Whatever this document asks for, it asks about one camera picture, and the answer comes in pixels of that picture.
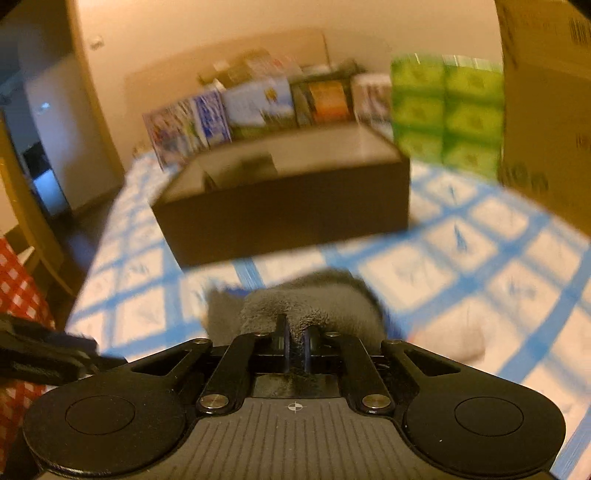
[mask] dark floor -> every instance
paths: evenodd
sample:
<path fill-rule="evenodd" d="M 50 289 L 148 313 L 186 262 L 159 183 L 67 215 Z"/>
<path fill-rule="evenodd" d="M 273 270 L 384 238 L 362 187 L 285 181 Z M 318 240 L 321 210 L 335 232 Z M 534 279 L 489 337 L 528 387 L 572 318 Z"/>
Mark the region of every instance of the dark floor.
<path fill-rule="evenodd" d="M 85 209 L 79 215 L 68 213 L 51 221 L 51 229 L 65 254 L 60 274 L 76 294 L 82 287 L 96 255 L 114 199 L 115 195 L 98 205 Z M 47 302 L 58 329 L 61 330 L 65 327 L 74 301 L 75 298 L 66 294 L 57 283 L 53 283 L 49 288 Z"/>

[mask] metal screw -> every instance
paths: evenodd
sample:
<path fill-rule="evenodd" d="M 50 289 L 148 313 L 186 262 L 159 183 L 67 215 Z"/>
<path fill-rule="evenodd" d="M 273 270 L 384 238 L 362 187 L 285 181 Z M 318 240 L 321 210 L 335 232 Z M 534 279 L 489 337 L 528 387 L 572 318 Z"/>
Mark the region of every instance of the metal screw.
<path fill-rule="evenodd" d="M 372 410 L 377 410 L 379 408 L 386 408 L 390 405 L 391 401 L 386 395 L 382 395 L 379 393 L 366 395 L 363 397 L 361 401 L 367 408 L 371 408 Z"/>
<path fill-rule="evenodd" d="M 205 395 L 199 399 L 199 403 L 205 408 L 222 408 L 228 404 L 228 397 L 219 393 Z"/>

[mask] large cardboard box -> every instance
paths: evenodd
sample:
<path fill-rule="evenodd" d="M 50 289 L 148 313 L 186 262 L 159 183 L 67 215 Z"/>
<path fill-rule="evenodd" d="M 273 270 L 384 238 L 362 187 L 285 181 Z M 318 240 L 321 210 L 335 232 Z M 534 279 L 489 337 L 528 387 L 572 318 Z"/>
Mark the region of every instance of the large cardboard box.
<path fill-rule="evenodd" d="M 410 164 L 354 122 L 223 145 L 152 205 L 181 267 L 408 226 Z"/>
<path fill-rule="evenodd" d="M 591 235 L 591 24 L 562 1 L 496 7 L 506 99 L 501 181 Z"/>

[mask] gray towel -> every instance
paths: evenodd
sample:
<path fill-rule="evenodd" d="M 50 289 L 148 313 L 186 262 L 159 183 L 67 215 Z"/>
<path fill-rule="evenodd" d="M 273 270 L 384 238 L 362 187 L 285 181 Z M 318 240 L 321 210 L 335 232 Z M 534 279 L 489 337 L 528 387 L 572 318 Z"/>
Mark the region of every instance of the gray towel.
<path fill-rule="evenodd" d="M 348 271 L 324 270 L 246 297 L 212 290 L 207 294 L 205 327 L 214 346 L 228 345 L 243 333 L 273 332 L 284 313 L 298 342 L 306 327 L 357 336 L 371 355 L 386 338 L 384 315 L 365 283 Z"/>

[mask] table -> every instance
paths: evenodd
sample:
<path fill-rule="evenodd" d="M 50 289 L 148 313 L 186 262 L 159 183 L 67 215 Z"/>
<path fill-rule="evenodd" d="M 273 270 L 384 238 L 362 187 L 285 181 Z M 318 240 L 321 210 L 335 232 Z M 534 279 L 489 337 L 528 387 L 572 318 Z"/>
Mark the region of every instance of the table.
<path fill-rule="evenodd" d="M 171 173 L 135 162 L 114 203 L 70 333 L 134 360 L 204 336 L 204 292 L 261 288 L 325 267 L 361 276 L 389 312 L 390 335 L 450 317 L 479 322 L 471 366 L 533 388 L 563 412 L 560 479 L 591 472 L 591 245 L 535 204 L 465 174 L 412 162 L 406 232 L 207 265 L 183 272 L 150 200 Z"/>

